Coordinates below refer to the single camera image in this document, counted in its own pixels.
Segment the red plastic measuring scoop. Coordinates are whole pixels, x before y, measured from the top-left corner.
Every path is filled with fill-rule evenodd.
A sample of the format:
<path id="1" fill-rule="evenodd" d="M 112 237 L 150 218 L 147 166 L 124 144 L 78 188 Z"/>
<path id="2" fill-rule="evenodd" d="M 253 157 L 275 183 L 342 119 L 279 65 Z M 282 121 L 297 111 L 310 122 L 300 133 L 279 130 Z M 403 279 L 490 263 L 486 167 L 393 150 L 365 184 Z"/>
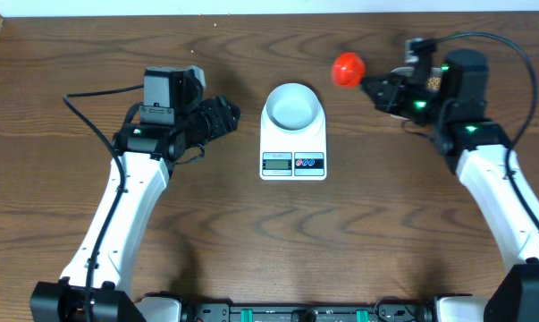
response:
<path id="1" fill-rule="evenodd" d="M 332 81 L 337 87 L 354 88 L 360 84 L 365 73 L 365 63 L 357 54 L 343 53 L 333 62 Z"/>

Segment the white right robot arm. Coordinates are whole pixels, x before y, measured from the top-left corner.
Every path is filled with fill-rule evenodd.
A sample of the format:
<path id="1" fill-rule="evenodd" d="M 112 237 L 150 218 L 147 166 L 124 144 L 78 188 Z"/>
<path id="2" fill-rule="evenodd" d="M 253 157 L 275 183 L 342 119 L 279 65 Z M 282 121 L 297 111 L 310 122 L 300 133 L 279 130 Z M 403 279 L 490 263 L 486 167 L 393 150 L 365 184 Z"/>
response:
<path id="1" fill-rule="evenodd" d="M 429 89 L 432 57 L 420 53 L 403 71 L 364 77 L 375 108 L 430 126 L 431 142 L 463 184 L 491 230 L 506 276 L 490 299 L 441 295 L 417 313 L 420 321 L 539 321 L 539 200 L 518 166 L 510 139 L 485 115 L 486 57 L 449 52 Z"/>

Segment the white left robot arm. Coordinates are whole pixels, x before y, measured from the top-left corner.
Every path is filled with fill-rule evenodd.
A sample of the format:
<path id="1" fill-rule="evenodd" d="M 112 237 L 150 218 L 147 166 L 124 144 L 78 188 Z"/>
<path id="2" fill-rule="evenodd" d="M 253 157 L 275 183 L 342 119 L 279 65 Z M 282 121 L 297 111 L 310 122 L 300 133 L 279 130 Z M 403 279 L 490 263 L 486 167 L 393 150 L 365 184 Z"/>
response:
<path id="1" fill-rule="evenodd" d="M 196 65 L 148 67 L 111 139 L 104 195 L 72 261 L 55 283 L 39 282 L 29 307 L 36 321 L 191 321 L 195 309 L 164 292 L 131 299 L 134 267 L 152 211 L 186 150 L 235 131 L 240 109 L 224 96 L 205 98 Z"/>

